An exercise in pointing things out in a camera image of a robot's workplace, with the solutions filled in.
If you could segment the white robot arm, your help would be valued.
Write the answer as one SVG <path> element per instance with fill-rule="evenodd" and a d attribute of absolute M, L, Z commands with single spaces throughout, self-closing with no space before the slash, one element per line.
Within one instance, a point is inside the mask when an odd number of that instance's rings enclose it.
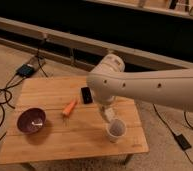
<path fill-rule="evenodd" d="M 124 69 L 119 56 L 108 54 L 87 76 L 87 86 L 107 123 L 115 118 L 111 104 L 116 96 L 193 112 L 193 69 L 136 73 Z"/>

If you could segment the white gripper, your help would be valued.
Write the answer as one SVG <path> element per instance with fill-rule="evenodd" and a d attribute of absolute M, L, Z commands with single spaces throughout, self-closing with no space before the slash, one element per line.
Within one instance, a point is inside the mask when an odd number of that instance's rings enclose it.
<path fill-rule="evenodd" d="M 111 104 L 114 102 L 114 100 L 115 100 L 114 96 L 111 96 L 108 99 L 99 99 L 99 98 L 95 99 L 95 102 L 98 105 L 99 111 L 101 112 L 100 116 L 102 117 L 102 119 L 106 123 L 109 123 L 109 121 L 107 119 L 107 116 L 104 114 L 104 112 L 105 112 L 106 109 L 111 107 Z M 115 118 L 116 118 L 116 114 L 115 114 L 115 112 L 113 110 L 111 110 L 110 111 L 110 121 L 114 120 Z"/>

